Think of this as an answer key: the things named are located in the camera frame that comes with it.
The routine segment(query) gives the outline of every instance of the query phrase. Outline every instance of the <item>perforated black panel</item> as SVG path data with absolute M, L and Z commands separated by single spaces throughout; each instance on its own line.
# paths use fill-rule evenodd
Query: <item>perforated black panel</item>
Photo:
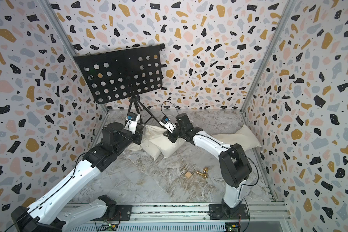
M 162 87 L 160 45 L 117 50 L 74 59 L 98 104 Z

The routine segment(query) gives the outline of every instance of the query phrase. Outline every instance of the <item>screw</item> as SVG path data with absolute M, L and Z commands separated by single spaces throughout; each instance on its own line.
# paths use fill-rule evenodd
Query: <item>screw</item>
M 203 176 L 204 178 L 207 178 L 207 174 L 206 173 L 201 173 L 199 171 L 196 171 L 196 173 L 200 174 L 201 176 Z

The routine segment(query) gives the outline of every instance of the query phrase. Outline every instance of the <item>wooden block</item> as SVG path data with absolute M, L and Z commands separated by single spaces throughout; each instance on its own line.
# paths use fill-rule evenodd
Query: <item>wooden block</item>
M 184 176 L 187 177 L 187 179 L 189 179 L 191 177 L 191 173 L 188 171 Z

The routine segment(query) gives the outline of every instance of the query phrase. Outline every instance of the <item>marble floor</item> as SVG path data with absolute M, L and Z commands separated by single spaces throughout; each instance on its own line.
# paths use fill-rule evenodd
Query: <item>marble floor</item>
M 124 123 L 127 111 L 110 111 L 106 124 Z M 159 119 L 161 111 L 152 111 Z M 176 111 L 165 111 L 175 120 Z M 208 134 L 231 134 L 239 130 L 243 123 L 236 111 L 180 111 L 187 113 L 191 122 L 201 127 Z M 148 123 L 158 125 L 153 119 Z M 245 151 L 256 165 L 252 150 Z M 255 183 L 257 174 L 249 178 Z M 208 167 L 207 179 L 195 173 Z M 187 179 L 184 174 L 192 176 Z M 204 149 L 185 142 L 174 154 L 165 159 L 161 154 L 155 161 L 144 150 L 125 150 L 101 175 L 90 181 L 72 200 L 71 203 L 92 202 L 101 195 L 108 195 L 117 202 L 220 202 L 224 196 L 226 183 L 219 167 L 219 161 Z M 245 186 L 245 199 L 254 202 L 272 201 L 269 188 L 265 184 L 259 169 L 259 182 L 252 187 Z

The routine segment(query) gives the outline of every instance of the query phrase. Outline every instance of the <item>patterned wall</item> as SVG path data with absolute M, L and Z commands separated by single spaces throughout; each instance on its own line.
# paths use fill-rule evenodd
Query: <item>patterned wall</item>
M 286 0 L 50 0 L 81 55 L 164 43 L 161 90 L 142 94 L 159 108 L 241 107 Z M 129 105 L 127 99 L 107 104 Z
M 1 1 L 1 231 L 68 174 L 102 114 L 38 3 Z
M 348 232 L 348 0 L 297 1 L 246 116 L 297 231 Z

